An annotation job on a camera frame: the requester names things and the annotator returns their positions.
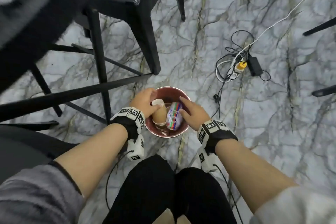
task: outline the person's left arm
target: person's left arm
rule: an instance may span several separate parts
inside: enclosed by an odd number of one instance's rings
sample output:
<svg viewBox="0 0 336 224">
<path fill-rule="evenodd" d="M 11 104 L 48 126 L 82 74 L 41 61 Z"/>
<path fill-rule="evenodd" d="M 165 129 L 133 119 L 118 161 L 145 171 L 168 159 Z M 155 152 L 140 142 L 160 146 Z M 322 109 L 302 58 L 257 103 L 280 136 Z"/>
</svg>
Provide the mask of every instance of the person's left arm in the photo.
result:
<svg viewBox="0 0 336 224">
<path fill-rule="evenodd" d="M 150 105 L 156 95 L 153 88 L 145 89 L 130 106 L 149 117 L 159 108 Z M 123 125 L 110 124 L 56 158 L 53 165 L 22 170 L 6 180 L 0 185 L 0 209 L 4 209 L 0 210 L 0 223 L 29 223 L 28 219 L 34 223 L 72 223 L 79 216 L 83 197 L 94 191 L 127 138 Z"/>
</svg>

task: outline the person's left hand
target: person's left hand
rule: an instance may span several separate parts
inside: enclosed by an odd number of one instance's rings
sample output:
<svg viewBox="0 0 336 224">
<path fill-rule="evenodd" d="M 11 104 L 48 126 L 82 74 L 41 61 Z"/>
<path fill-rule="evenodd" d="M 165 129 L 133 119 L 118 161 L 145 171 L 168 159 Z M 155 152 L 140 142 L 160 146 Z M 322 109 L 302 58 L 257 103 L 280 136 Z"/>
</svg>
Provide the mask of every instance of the person's left hand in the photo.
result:
<svg viewBox="0 0 336 224">
<path fill-rule="evenodd" d="M 151 106 L 151 102 L 156 99 L 158 95 L 154 88 L 146 88 L 140 91 L 129 104 L 130 107 L 135 107 L 143 112 L 145 118 L 151 116 L 154 112 L 160 109 L 159 105 Z"/>
</svg>

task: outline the black power brick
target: black power brick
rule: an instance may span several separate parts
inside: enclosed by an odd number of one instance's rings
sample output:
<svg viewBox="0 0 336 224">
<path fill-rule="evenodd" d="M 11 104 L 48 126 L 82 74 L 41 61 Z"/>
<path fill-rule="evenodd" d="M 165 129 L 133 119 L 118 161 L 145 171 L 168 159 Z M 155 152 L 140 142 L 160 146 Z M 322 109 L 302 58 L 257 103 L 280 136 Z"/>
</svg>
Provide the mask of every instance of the black power brick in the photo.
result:
<svg viewBox="0 0 336 224">
<path fill-rule="evenodd" d="M 263 74 L 264 71 L 261 69 L 257 57 L 252 57 L 250 55 L 246 62 L 252 76 L 260 76 Z"/>
</svg>

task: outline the gray marble tile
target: gray marble tile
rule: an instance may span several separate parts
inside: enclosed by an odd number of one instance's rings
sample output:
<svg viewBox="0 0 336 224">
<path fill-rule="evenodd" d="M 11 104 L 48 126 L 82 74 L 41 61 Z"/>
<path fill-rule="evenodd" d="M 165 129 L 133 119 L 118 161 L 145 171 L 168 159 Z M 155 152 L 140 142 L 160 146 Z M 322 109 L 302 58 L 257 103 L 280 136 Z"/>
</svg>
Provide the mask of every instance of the gray marble tile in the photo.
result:
<svg viewBox="0 0 336 224">
<path fill-rule="evenodd" d="M 174 86 L 184 90 L 212 115 L 213 101 L 222 83 L 214 73 L 215 63 L 234 47 L 231 35 L 248 30 L 258 37 L 267 27 L 287 16 L 301 0 L 185 0 L 187 20 L 181 22 L 176 0 L 159 0 L 152 11 L 162 70 L 142 82 L 110 90 L 112 112 L 128 104 L 141 89 L 149 86 Z M 292 15 L 267 31 L 252 47 L 251 55 L 271 74 L 263 82 L 248 73 L 226 83 L 222 93 L 220 117 L 253 152 L 265 158 L 299 184 L 336 197 L 336 97 L 311 96 L 311 92 L 336 82 L 336 27 L 304 37 L 302 33 L 336 17 L 336 0 L 306 0 Z M 101 15 L 104 50 L 113 58 L 134 69 L 147 72 L 148 66 L 129 26 Z M 235 42 L 251 41 L 239 33 Z M 60 43 L 90 46 L 82 29 L 72 24 Z M 79 88 L 98 82 L 93 56 L 49 52 L 38 64 L 53 92 Z M 132 76 L 106 63 L 109 80 Z M 23 76 L 1 97 L 0 103 L 38 96 L 41 90 L 32 76 Z M 75 102 L 103 116 L 100 95 Z M 70 107 L 61 106 L 58 118 L 52 109 L 32 113 L 9 122 L 57 120 L 60 126 L 44 131 L 67 142 L 81 142 L 103 128 L 99 122 Z M 147 156 L 159 154 L 179 171 L 191 163 L 199 142 L 189 129 L 183 137 L 161 139 L 144 133 Z M 123 159 L 118 172 L 113 172 L 108 185 L 108 201 L 112 205 L 129 171 L 136 165 Z M 218 171 L 213 174 L 225 193 L 227 186 Z M 107 214 L 104 200 L 105 177 L 89 199 L 80 217 L 81 223 L 101 223 Z M 251 216 L 246 203 L 229 181 L 244 222 Z"/>
</svg>

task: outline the person's right hand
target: person's right hand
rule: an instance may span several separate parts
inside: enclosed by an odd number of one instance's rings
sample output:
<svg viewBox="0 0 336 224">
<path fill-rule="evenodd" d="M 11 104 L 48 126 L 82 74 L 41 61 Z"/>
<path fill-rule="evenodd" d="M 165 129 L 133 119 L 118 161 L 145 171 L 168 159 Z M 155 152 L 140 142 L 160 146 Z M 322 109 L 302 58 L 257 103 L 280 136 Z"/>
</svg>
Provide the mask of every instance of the person's right hand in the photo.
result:
<svg viewBox="0 0 336 224">
<path fill-rule="evenodd" d="M 200 105 L 183 97 L 180 97 L 180 100 L 189 109 L 190 115 L 183 109 L 180 109 L 179 112 L 193 130 L 198 131 L 204 122 L 211 120 L 208 113 Z"/>
</svg>

